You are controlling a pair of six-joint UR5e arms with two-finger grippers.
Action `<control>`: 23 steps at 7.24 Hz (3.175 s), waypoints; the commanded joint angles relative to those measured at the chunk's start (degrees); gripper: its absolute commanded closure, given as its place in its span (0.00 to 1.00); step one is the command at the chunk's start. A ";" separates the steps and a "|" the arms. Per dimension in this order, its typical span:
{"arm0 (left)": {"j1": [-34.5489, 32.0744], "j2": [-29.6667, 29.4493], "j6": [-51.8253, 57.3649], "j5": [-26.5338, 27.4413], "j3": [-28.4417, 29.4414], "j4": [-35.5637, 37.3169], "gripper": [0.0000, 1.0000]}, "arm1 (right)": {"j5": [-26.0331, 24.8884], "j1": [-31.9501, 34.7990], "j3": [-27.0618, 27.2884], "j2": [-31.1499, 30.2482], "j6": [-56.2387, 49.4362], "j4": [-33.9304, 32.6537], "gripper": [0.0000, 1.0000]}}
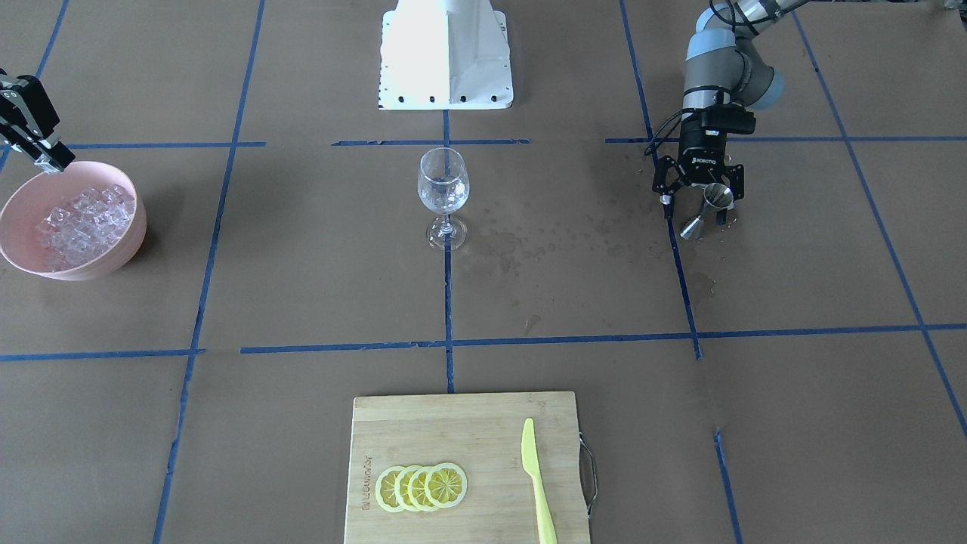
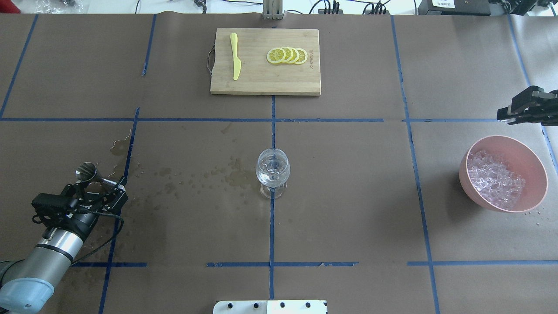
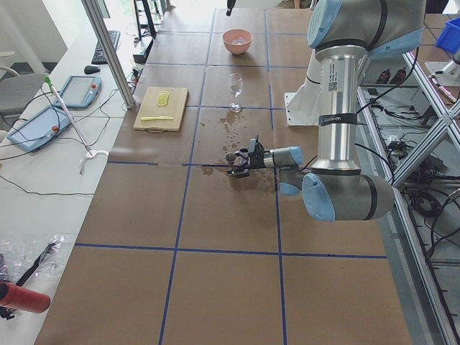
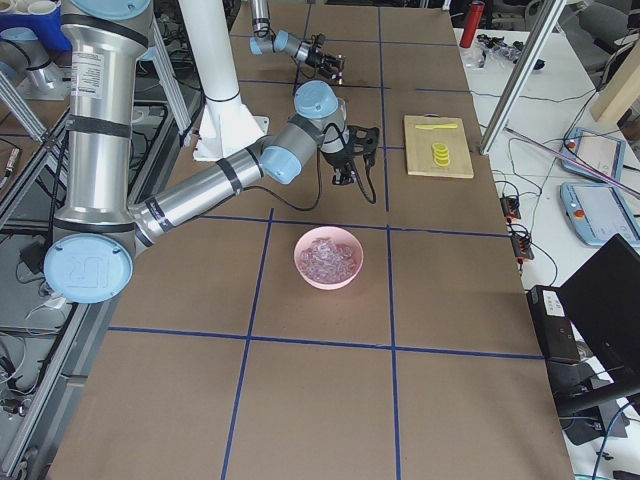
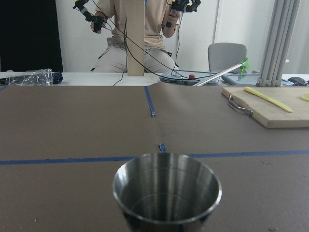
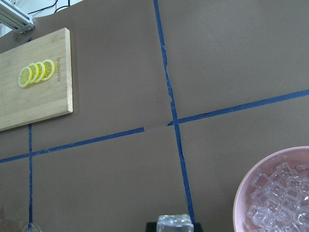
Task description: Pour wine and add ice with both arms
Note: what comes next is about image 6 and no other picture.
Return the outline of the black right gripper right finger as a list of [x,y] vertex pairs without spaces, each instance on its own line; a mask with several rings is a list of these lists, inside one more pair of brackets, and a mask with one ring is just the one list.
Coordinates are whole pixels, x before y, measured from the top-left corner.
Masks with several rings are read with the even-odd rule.
[[202,232],[202,225],[198,222],[193,223],[194,232]]

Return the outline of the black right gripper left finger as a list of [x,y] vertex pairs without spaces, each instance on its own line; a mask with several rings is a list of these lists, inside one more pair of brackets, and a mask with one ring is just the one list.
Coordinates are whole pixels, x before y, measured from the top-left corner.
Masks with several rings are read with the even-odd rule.
[[156,232],[157,222],[147,222],[146,232]]

